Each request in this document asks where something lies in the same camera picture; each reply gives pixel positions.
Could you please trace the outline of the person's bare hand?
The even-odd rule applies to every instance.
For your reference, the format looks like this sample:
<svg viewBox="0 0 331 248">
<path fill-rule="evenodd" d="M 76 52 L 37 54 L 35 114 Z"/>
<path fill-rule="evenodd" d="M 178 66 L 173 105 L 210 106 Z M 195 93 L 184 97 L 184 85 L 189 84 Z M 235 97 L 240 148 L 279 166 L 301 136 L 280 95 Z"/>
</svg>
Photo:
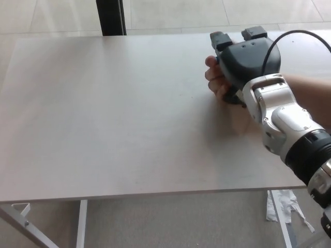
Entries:
<svg viewBox="0 0 331 248">
<path fill-rule="evenodd" d="M 228 81 L 222 72 L 217 57 L 208 56 L 205 59 L 208 69 L 205 71 L 205 79 L 208 81 L 208 88 L 215 95 L 219 102 L 232 105 L 244 105 L 244 102 L 234 93 L 231 95 L 233 85 Z"/>
</svg>

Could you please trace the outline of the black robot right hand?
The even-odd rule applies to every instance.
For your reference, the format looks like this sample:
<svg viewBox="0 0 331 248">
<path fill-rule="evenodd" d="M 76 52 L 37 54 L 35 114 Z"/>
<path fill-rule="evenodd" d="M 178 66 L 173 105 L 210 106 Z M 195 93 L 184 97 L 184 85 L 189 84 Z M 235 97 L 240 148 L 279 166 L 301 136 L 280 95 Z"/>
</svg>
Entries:
<svg viewBox="0 0 331 248">
<path fill-rule="evenodd" d="M 233 85 L 231 95 L 242 90 L 247 82 L 262 75 L 279 73 L 281 55 L 275 46 L 263 70 L 263 62 L 273 41 L 261 26 L 247 28 L 241 32 L 243 42 L 235 43 L 223 32 L 211 33 L 210 40 L 219 66 Z"/>
</svg>

